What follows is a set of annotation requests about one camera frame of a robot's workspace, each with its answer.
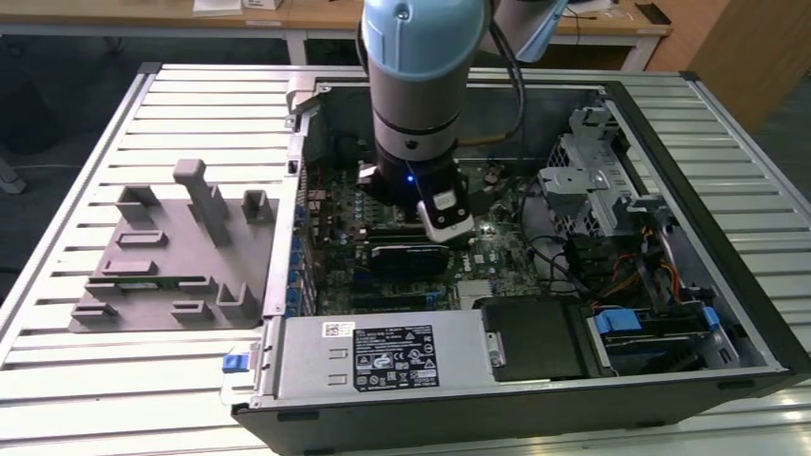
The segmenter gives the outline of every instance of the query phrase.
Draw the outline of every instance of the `gray fixture block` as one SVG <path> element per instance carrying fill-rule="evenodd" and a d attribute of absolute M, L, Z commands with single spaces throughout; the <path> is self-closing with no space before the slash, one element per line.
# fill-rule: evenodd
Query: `gray fixture block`
<path fill-rule="evenodd" d="M 204 170 L 201 161 L 174 168 L 190 201 L 160 201 L 148 187 L 124 188 L 121 220 L 73 311 L 72 332 L 258 326 L 278 201 L 262 191 L 222 199 L 201 179 Z"/>

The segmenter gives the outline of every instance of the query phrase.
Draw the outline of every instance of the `motherboard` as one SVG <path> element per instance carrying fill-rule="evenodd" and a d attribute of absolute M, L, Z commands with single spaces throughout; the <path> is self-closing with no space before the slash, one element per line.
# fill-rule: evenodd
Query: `motherboard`
<path fill-rule="evenodd" d="M 493 188 L 496 162 L 461 165 L 469 191 Z M 356 171 L 312 170 L 308 209 L 316 264 L 316 314 L 469 309 L 488 296 L 536 295 L 543 286 L 515 220 L 509 188 L 475 229 L 437 245 L 416 214 L 354 187 Z"/>

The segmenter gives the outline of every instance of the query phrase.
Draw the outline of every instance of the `power supply label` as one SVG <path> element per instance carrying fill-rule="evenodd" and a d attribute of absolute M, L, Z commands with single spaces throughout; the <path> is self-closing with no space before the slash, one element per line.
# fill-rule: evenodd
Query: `power supply label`
<path fill-rule="evenodd" d="M 440 385 L 429 325 L 354 330 L 354 390 L 407 390 Z"/>

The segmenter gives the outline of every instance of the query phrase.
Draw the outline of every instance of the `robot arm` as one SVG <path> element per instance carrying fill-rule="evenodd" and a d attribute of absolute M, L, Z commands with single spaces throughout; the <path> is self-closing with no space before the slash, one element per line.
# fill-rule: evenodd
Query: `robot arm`
<path fill-rule="evenodd" d="M 499 14 L 511 1 L 504 0 Z M 543 13 L 543 27 L 532 34 L 535 46 L 540 39 L 545 48 L 565 3 L 532 2 L 533 11 Z M 361 169 L 358 185 L 385 203 L 416 209 L 427 236 L 436 242 L 473 226 L 453 150 L 508 139 L 497 135 L 460 142 L 456 136 L 469 65 L 485 31 L 492 30 L 491 4 L 488 0 L 365 1 L 361 33 L 376 164 Z"/>

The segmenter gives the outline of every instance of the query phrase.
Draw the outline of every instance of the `aluminum slotted table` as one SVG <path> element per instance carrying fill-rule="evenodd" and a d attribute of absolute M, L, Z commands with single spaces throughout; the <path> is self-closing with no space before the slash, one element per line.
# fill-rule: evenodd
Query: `aluminum slotted table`
<path fill-rule="evenodd" d="M 181 198 L 178 159 L 208 164 L 225 198 L 282 184 L 293 76 L 357 68 L 145 65 L 0 310 L 4 454 L 269 454 L 230 419 L 221 355 L 258 330 L 73 334 L 70 310 L 106 245 L 125 184 Z M 676 74 L 527 71 L 532 80 L 623 81 L 719 225 L 811 348 L 811 210 L 700 82 Z M 503 79 L 475 70 L 475 79 Z M 647 171 L 635 162 L 639 174 Z M 804 454 L 811 392 L 800 385 L 671 427 L 431 446 L 385 454 Z"/>

